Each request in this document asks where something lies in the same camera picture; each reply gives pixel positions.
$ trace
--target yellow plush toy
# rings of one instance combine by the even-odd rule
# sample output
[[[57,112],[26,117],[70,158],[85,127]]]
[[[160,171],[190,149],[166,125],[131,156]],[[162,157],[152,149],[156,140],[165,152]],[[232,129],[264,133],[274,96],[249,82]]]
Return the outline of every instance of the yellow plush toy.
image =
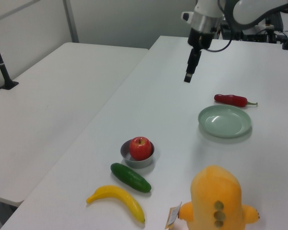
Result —
[[[255,208],[241,203],[241,187],[235,176],[217,165],[194,177],[191,200],[178,213],[189,230],[244,230],[246,224],[259,219]]]

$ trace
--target white wall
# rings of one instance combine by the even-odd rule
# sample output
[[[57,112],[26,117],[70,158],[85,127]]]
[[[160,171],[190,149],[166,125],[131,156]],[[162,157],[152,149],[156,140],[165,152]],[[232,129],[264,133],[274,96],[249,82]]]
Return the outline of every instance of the white wall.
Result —
[[[181,12],[195,0],[70,0],[79,42],[150,48],[160,35],[188,37]]]
[[[66,42],[71,35],[62,0],[40,0],[0,20],[0,52],[12,79]]]

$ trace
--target price tag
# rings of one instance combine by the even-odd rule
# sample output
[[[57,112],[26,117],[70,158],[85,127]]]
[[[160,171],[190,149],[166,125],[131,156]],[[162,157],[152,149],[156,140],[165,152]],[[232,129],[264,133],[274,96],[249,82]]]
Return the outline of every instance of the price tag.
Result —
[[[178,212],[180,210],[180,206],[181,206],[181,203],[177,207],[171,207],[169,209],[168,221],[164,229],[168,229],[168,228],[171,229],[173,227],[173,223],[177,218]]]

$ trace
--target green cucumber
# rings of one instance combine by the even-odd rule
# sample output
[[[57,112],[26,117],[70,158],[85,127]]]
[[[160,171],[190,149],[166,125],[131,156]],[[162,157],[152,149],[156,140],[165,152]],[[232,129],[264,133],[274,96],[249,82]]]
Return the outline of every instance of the green cucumber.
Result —
[[[111,164],[111,171],[120,181],[124,182],[135,190],[142,193],[149,193],[152,189],[149,182],[125,165],[120,163]]]

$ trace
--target banana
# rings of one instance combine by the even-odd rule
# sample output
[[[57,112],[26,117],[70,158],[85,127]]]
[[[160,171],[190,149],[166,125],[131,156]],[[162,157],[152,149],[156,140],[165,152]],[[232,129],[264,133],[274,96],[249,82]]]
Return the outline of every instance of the banana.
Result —
[[[109,197],[116,198],[123,202],[137,221],[145,223],[144,212],[139,203],[128,192],[115,185],[99,187],[93,195],[87,198],[86,202],[90,204],[95,200]]]

